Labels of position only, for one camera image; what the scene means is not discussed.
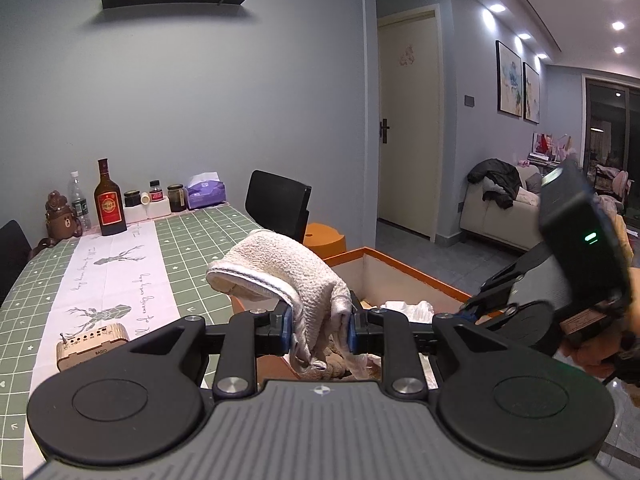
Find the sofa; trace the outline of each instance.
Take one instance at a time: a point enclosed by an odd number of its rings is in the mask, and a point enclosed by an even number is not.
[[[517,167],[521,185],[534,173],[535,166]],[[528,251],[542,241],[538,231],[538,208],[513,201],[513,207],[500,209],[493,200],[482,200],[482,182],[468,184],[460,228],[504,244]]]

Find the pink chair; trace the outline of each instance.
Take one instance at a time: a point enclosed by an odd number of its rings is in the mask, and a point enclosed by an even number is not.
[[[626,212],[626,200],[631,190],[633,180],[629,180],[629,174],[626,171],[620,171],[611,181],[611,191],[598,189],[598,194],[612,196],[616,199],[618,213],[623,215]]]

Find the glass sliding door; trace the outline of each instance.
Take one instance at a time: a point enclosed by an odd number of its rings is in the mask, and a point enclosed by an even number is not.
[[[629,179],[633,180],[629,190],[626,220],[640,227],[640,89],[629,91],[629,154],[626,164]]]
[[[583,168],[593,184],[596,165],[626,170],[628,152],[627,90],[587,79],[587,129]],[[598,180],[598,186],[607,186]]]

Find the door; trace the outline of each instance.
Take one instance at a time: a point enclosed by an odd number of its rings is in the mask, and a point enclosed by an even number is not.
[[[378,29],[381,120],[378,215],[431,236],[440,153],[440,63],[433,11]]]
[[[628,120],[624,87],[587,80],[587,129],[583,171],[591,183],[596,165],[626,170]]]
[[[625,221],[640,227],[640,89],[629,92],[629,155],[626,164],[629,179],[633,180],[629,189]]]

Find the door handle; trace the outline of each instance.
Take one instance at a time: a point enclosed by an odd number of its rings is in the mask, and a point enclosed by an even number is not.
[[[386,119],[380,121],[380,137],[382,137],[382,144],[386,144],[386,131],[390,130],[391,126],[386,125]]]

